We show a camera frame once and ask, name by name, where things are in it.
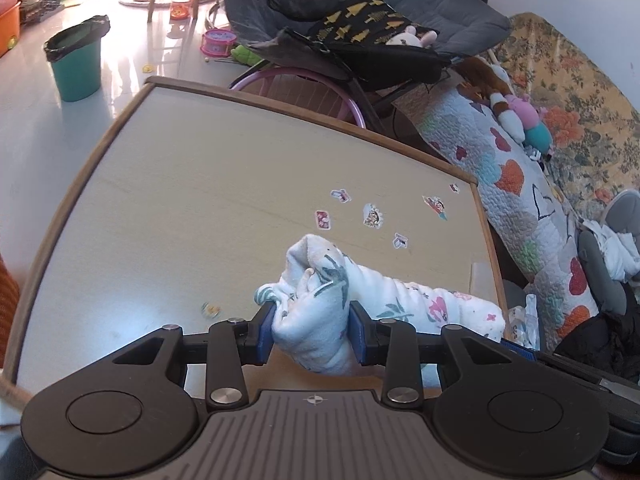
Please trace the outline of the grey slipper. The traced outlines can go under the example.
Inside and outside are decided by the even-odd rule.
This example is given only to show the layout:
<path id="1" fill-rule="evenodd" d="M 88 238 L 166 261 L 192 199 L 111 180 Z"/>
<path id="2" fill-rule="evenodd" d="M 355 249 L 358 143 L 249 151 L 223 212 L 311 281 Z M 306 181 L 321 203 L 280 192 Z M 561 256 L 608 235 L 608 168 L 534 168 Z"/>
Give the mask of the grey slipper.
<path id="1" fill-rule="evenodd" d="M 578 258 L 600 312 L 625 315 L 639 295 L 639 192 L 625 190 L 599 220 L 585 219 Z"/>

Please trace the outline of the clear tape patch lower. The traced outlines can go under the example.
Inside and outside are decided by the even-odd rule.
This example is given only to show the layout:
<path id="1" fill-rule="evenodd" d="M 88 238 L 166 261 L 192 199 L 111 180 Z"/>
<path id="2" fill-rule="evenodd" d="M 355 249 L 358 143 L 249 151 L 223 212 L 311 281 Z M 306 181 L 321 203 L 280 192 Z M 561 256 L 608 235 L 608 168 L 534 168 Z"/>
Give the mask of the clear tape patch lower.
<path id="1" fill-rule="evenodd" d="M 472 263 L 469 293 L 472 296 L 498 304 L 494 272 L 486 261 Z"/>

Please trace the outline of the white floral baby garment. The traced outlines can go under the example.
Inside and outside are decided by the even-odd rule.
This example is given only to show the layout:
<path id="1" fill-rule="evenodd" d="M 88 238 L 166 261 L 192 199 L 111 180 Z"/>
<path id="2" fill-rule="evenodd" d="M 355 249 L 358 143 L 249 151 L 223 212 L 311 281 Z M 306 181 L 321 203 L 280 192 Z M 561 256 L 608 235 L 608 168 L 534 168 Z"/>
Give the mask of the white floral baby garment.
<path id="1" fill-rule="evenodd" d="M 254 301 L 276 305 L 271 329 L 282 352 L 305 370 L 331 376 L 363 373 L 347 337 L 353 301 L 374 320 L 406 322 L 424 334 L 458 324 L 498 342 L 506 328 L 490 301 L 390 278 L 314 234 L 288 248 L 280 280 L 260 286 Z"/>

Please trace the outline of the colourful heart quilt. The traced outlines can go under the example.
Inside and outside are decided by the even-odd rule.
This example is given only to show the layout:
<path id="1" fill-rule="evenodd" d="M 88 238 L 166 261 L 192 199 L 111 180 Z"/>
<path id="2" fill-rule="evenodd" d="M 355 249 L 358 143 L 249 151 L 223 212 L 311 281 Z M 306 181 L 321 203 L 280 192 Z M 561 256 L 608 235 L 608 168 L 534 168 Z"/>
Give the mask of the colourful heart quilt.
<path id="1" fill-rule="evenodd" d="M 426 143 L 477 178 L 490 225 L 537 297 L 542 345 L 553 350 L 599 312 L 578 258 L 576 214 L 459 76 L 395 104 Z"/>

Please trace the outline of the teal trash bin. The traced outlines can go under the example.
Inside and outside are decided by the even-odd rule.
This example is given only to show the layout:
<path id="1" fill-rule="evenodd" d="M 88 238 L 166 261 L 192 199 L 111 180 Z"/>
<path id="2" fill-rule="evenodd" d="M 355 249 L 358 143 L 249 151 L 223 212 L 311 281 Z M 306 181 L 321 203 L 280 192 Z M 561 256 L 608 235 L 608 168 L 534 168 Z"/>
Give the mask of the teal trash bin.
<path id="1" fill-rule="evenodd" d="M 107 15 L 95 15 L 44 43 L 43 52 L 63 102 L 83 100 L 101 88 L 101 40 L 110 29 Z"/>

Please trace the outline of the pink toy drum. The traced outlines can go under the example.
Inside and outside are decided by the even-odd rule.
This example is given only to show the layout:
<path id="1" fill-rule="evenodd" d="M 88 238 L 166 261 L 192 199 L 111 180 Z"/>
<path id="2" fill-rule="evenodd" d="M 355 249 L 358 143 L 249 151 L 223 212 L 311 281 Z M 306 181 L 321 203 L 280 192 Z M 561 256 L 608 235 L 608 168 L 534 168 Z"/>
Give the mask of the pink toy drum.
<path id="1" fill-rule="evenodd" d="M 209 58 L 228 58 L 235 43 L 236 36 L 233 32 L 213 28 L 202 35 L 200 50 Z"/>

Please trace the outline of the plush toy animals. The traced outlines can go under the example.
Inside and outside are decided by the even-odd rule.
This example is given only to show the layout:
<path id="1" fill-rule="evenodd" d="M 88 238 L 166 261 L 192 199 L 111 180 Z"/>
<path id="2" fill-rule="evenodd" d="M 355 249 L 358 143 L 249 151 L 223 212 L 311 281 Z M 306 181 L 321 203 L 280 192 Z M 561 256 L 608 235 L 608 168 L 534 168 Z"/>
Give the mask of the plush toy animals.
<path id="1" fill-rule="evenodd" d="M 506 71 L 481 58 L 466 58 L 454 66 L 475 99 L 487 104 L 513 141 L 549 155 L 552 135 L 529 96 L 517 96 Z"/>

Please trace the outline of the black jacket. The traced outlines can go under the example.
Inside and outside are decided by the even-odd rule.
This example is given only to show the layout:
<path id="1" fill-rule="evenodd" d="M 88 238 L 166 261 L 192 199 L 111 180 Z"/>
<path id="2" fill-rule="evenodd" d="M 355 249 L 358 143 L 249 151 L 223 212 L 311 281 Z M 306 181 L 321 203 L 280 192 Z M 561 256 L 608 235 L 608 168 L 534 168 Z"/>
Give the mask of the black jacket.
<path id="1" fill-rule="evenodd" d="M 627 301 L 624 315 L 600 312 L 574 328 L 554 352 L 638 385 L 639 305 L 629 285 L 623 284 L 623 291 Z"/>

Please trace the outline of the cartoon boy sticker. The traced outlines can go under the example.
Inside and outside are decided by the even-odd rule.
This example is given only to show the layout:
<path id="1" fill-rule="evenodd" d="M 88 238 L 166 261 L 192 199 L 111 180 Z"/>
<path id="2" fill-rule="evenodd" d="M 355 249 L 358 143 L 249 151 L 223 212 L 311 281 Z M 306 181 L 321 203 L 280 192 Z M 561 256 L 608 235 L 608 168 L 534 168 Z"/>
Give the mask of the cartoon boy sticker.
<path id="1" fill-rule="evenodd" d="M 442 220 L 447 220 L 446 206 L 444 202 L 437 196 L 422 196 L 424 203 L 427 204 Z"/>

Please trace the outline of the orange plastic tub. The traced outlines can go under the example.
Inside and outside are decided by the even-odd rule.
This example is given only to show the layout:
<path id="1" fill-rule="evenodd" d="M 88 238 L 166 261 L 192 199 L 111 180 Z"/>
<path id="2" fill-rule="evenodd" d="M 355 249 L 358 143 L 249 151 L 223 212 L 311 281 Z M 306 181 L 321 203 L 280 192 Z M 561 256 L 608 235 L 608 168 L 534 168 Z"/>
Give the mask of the orange plastic tub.
<path id="1" fill-rule="evenodd" d="M 20 40 L 20 1 L 1 0 L 0 56 L 6 55 Z"/>

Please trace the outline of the grey baby bouncer seat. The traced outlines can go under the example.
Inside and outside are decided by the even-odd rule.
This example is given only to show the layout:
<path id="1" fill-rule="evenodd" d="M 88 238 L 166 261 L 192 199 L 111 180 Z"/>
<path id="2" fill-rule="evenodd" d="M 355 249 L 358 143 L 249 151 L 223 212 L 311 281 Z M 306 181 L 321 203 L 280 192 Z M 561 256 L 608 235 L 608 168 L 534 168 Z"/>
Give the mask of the grey baby bouncer seat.
<path id="1" fill-rule="evenodd" d="M 224 0 L 239 43 L 281 67 L 367 91 L 434 84 L 451 64 L 509 36 L 480 0 Z"/>

